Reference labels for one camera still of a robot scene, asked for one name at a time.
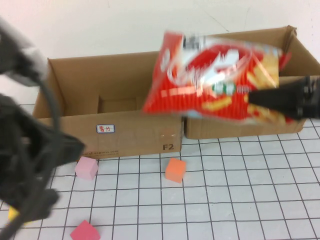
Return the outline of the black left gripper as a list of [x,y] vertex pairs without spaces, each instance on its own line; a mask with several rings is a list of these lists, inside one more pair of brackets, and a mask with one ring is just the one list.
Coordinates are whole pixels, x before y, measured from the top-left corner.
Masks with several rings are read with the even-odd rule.
[[[53,159],[46,144],[62,150]],[[38,178],[46,166],[53,168],[79,160],[85,144],[65,133],[59,117],[35,119],[0,96],[0,198],[15,208],[34,207],[39,199]]]

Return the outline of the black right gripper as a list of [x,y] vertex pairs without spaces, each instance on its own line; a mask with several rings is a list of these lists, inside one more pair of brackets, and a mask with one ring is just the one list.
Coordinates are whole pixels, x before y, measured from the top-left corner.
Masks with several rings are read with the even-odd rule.
[[[289,98],[295,101],[278,102]],[[254,90],[249,103],[279,112],[293,120],[320,118],[320,77],[306,76],[281,82],[279,87]]]

